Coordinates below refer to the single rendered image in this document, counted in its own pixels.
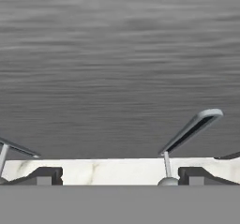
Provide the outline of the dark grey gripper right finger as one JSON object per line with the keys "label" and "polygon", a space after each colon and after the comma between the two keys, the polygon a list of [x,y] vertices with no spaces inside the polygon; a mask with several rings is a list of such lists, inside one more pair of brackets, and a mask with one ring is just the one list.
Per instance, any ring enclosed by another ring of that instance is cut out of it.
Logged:
{"label": "dark grey gripper right finger", "polygon": [[214,176],[203,167],[180,167],[178,175],[180,186],[238,186],[238,183]]}

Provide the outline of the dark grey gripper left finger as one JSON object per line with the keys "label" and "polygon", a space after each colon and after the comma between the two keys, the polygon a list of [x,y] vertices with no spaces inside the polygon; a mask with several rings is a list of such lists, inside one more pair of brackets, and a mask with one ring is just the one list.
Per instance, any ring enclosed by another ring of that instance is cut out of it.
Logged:
{"label": "dark grey gripper left finger", "polygon": [[7,185],[62,186],[62,175],[62,167],[38,167],[27,176],[7,182]]}

